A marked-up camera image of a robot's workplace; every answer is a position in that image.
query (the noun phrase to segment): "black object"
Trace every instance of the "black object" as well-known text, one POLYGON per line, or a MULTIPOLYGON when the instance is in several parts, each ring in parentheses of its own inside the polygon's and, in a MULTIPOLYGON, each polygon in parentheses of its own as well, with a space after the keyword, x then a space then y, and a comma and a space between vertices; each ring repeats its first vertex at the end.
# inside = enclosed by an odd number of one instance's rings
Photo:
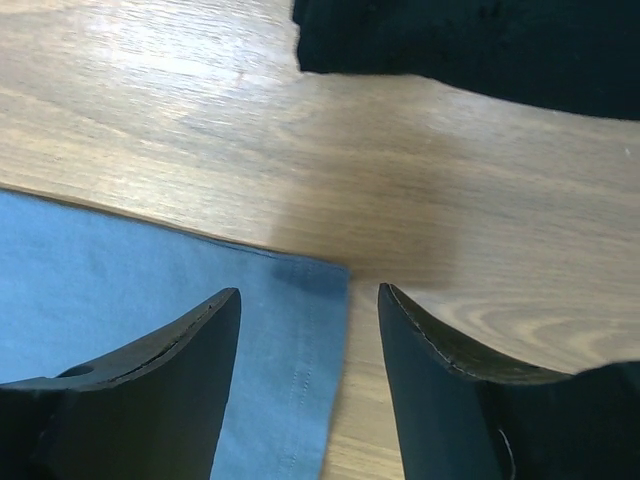
POLYGON ((303 72, 430 77, 640 120, 637 0, 294 0, 303 72))
POLYGON ((0 385, 0 479, 208 480, 239 326, 227 289, 57 378, 0 385))
POLYGON ((394 286, 378 306, 407 480, 640 478, 640 362, 571 376, 482 345, 394 286))

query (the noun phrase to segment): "blue cloth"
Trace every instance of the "blue cloth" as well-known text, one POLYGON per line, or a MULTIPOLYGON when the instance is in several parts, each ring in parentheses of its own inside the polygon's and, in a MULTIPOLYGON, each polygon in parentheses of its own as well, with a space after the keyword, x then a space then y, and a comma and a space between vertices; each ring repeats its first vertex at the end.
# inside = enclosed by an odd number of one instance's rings
POLYGON ((238 287, 215 480, 317 478, 342 370, 348 272, 0 191, 0 383, 56 376, 238 287))

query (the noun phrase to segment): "wooden table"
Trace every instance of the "wooden table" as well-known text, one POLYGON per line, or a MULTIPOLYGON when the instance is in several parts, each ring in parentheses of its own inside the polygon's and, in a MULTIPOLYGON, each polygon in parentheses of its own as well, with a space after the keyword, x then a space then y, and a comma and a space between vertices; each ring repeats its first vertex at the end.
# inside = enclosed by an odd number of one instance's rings
POLYGON ((640 125, 302 76, 290 0, 0 0, 0 184, 354 272, 327 479, 400 479, 375 294, 565 371, 640 358, 640 125))

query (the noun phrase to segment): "wooden surface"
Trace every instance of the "wooden surface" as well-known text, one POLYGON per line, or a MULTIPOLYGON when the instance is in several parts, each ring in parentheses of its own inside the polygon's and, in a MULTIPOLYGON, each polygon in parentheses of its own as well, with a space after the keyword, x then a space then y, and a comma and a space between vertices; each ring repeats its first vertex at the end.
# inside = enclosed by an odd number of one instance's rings
POLYGON ((289 0, 0 0, 0 184, 354 271, 324 477, 402 478, 377 282, 518 358, 640 359, 640 125, 301 76, 289 0))

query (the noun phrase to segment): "folded cloth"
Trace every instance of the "folded cloth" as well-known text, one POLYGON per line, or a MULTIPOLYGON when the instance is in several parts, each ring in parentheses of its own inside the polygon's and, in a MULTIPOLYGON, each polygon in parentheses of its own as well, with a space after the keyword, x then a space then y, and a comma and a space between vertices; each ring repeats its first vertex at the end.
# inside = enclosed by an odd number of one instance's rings
POLYGON ((0 191, 0 383, 55 376, 242 294, 212 478, 317 478, 341 375, 348 272, 0 191))
POLYGON ((415 74, 513 102, 640 120, 636 0, 294 0, 300 69, 415 74))

